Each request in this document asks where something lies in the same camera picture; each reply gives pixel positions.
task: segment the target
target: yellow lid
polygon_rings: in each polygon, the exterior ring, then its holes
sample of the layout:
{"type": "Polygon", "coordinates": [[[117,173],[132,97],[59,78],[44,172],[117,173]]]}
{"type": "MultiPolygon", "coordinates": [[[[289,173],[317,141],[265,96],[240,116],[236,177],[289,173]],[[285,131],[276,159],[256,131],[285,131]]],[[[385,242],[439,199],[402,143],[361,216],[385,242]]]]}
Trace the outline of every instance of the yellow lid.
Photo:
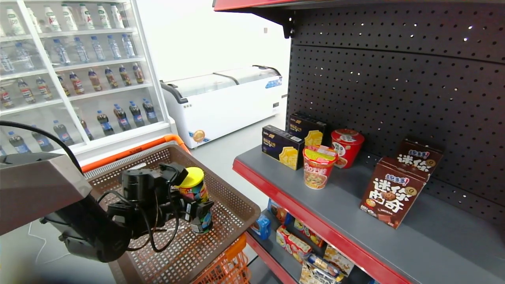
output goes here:
{"type": "Polygon", "coordinates": [[[182,181],[179,187],[190,188],[198,185],[204,179],[204,171],[197,167],[186,168],[188,176],[182,181]]]}

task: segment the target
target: black pegboard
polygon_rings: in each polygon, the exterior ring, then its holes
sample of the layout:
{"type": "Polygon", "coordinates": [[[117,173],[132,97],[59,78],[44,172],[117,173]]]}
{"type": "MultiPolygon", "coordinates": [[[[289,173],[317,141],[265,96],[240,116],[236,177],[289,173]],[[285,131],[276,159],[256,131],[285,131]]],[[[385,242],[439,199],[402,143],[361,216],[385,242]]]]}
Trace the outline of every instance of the black pegboard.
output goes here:
{"type": "Polygon", "coordinates": [[[294,26],[288,114],[356,129],[364,150],[381,157],[407,134],[445,145],[426,192],[497,220],[505,206],[504,5],[301,10],[294,26]]]}

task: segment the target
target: shopping basket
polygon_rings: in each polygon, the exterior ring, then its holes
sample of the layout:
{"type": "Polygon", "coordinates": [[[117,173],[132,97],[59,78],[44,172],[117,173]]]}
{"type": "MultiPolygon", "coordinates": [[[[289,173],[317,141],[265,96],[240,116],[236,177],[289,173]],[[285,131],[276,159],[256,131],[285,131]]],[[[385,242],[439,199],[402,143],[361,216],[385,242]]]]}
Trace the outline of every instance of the shopping basket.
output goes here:
{"type": "MultiPolygon", "coordinates": [[[[179,222],[172,244],[163,252],[155,253],[150,246],[127,252],[109,263],[117,283],[247,283],[250,272],[248,259],[242,252],[245,231],[259,217],[259,207],[197,161],[179,136],[168,135],[156,141],[121,152],[90,165],[83,171],[93,186],[97,198],[107,190],[121,190],[120,174],[130,168],[158,169],[159,163],[176,162],[185,167],[199,167],[205,172],[205,183],[211,199],[213,228],[206,234],[191,231],[189,224],[179,222]]],[[[102,206],[116,202],[107,196],[102,206]]],[[[157,244],[163,245],[171,237],[175,221],[163,227],[167,232],[156,233],[157,244]]],[[[147,236],[132,240],[131,247],[143,245],[147,236]]]]}

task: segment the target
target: red noodle cup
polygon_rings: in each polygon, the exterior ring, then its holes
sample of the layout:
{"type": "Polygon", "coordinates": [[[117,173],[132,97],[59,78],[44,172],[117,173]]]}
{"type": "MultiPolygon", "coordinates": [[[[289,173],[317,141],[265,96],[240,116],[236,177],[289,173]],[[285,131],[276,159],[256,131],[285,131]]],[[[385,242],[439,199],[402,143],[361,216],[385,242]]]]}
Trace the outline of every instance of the red noodle cup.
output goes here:
{"type": "Polygon", "coordinates": [[[320,190],[326,186],[337,152],[326,146],[308,146],[304,154],[304,182],[309,188],[320,190]]]}
{"type": "Polygon", "coordinates": [[[335,167],[347,169],[352,166],[365,138],[352,129],[337,129],[331,133],[331,140],[331,144],[338,154],[335,167]]]}

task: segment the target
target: white wall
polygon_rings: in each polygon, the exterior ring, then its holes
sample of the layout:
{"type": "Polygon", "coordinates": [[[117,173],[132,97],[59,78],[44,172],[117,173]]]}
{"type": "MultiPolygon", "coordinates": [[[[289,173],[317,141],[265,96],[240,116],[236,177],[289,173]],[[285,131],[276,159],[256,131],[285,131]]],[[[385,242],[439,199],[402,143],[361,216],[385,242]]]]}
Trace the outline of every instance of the white wall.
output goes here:
{"type": "Polygon", "coordinates": [[[214,12],[212,0],[137,4],[160,80],[256,64],[277,68],[287,85],[290,40],[282,26],[252,14],[214,12]]]}

